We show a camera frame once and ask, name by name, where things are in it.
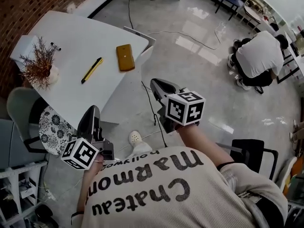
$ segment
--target white crocs shoe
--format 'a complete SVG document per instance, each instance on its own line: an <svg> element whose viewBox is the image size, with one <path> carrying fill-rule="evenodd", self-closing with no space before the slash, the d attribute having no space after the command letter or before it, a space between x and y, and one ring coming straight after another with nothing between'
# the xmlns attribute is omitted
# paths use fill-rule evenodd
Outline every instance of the white crocs shoe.
<svg viewBox="0 0 304 228"><path fill-rule="evenodd" d="M133 147L135 147L138 143L142 142L142 137L139 132L133 131L129 135L129 143Z"/></svg>

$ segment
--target red brick wall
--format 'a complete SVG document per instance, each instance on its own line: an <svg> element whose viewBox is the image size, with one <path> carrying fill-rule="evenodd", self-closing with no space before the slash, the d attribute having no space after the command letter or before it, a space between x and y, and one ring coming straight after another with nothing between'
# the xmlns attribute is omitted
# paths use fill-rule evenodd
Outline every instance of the red brick wall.
<svg viewBox="0 0 304 228"><path fill-rule="evenodd" d="M1 0L0 4L0 97L7 98L22 80L10 54L21 35L26 35L49 10L66 12L70 3L84 0Z"/></svg>

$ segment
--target black and white floral cushion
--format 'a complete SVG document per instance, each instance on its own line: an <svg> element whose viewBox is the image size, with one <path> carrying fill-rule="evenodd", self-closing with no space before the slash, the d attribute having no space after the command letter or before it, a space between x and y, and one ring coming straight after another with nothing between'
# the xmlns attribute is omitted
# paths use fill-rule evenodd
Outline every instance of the black and white floral cushion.
<svg viewBox="0 0 304 228"><path fill-rule="evenodd" d="M61 154L74 128L55 110L48 106L39 120L39 135L45 149L51 154Z"/></svg>

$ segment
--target hand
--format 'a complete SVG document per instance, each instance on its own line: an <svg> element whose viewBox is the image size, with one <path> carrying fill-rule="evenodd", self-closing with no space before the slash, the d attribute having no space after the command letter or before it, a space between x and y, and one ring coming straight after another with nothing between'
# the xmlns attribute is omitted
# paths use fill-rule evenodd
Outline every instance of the hand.
<svg viewBox="0 0 304 228"><path fill-rule="evenodd" d="M103 166L104 157L101 154L97 154L91 168L84 172L84 176L94 177L103 168Z"/></svg>

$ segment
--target white shelf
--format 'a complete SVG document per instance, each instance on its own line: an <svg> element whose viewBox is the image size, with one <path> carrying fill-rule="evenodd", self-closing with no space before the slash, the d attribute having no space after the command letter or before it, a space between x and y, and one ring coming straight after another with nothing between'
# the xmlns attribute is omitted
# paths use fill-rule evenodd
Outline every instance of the white shelf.
<svg viewBox="0 0 304 228"><path fill-rule="evenodd" d="M13 200L16 203L18 214L5 219L2 210L0 209L0 217L2 219L2 225L9 228L15 222L23 222L23 218L33 212L41 203L37 202L38 197L38 182L40 176L40 170L42 166L47 165L47 161L38 163L31 163L22 168L13 170L12 168L6 169L5 172L0 173L0 179L7 178L8 181L4 182L4 188L11 192ZM27 197L20 194L19 191L19 175L22 174L22 179L25 182L29 182L31 185L31 194Z"/></svg>

